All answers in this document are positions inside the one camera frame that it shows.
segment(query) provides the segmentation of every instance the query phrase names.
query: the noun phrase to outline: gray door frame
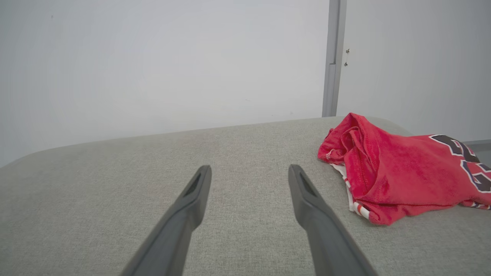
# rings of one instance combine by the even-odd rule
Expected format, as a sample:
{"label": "gray door frame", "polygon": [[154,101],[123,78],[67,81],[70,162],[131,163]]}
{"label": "gray door frame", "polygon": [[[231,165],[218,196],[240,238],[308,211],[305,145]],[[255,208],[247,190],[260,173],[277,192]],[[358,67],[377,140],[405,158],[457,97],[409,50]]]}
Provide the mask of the gray door frame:
{"label": "gray door frame", "polygon": [[343,59],[346,2],[347,0],[329,1],[326,74],[324,76],[322,117],[336,116],[339,81],[341,79],[341,63]]}

